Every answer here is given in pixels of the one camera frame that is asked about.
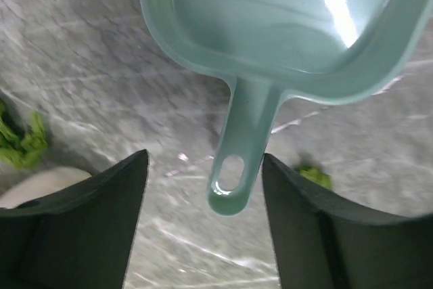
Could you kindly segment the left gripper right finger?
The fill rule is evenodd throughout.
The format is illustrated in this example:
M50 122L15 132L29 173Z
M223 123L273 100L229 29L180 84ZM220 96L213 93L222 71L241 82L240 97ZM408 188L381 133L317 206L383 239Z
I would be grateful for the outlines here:
M347 200L266 154L263 191L282 288L431 288L432 215Z

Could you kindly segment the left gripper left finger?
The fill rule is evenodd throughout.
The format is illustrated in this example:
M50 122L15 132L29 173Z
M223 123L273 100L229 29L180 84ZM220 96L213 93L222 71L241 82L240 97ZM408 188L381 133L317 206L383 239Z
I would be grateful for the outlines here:
M147 183L140 150L54 194L1 210L2 288L122 288Z

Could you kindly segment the teal dustpan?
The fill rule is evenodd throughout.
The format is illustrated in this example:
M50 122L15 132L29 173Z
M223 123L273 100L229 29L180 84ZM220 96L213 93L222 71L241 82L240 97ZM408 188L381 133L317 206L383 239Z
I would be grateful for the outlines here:
M140 0L147 28L182 67L231 91L209 176L210 208L244 210L280 105L365 99L401 73L432 0Z

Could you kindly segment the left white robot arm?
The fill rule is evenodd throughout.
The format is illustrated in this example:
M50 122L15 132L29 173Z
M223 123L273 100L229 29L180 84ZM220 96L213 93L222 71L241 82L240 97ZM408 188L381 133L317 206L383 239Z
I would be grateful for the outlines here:
M149 156L98 175L58 167L1 197L2 288L122 288ZM263 161L282 288L431 288L432 216L351 202L276 157Z

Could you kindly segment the green scrap front centre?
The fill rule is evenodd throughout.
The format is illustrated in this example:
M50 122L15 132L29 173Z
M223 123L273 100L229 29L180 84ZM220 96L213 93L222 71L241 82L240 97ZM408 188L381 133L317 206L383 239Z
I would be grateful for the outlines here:
M295 171L306 179L316 183L328 190L332 190L332 179L324 173L319 167L311 165L300 165Z

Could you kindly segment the green scrap table centre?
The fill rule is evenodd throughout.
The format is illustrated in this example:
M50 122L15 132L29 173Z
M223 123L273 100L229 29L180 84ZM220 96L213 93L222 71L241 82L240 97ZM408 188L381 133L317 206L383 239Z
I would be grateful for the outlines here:
M33 112L30 128L23 129L1 102L1 162L15 169L33 169L47 150L47 135L40 114Z

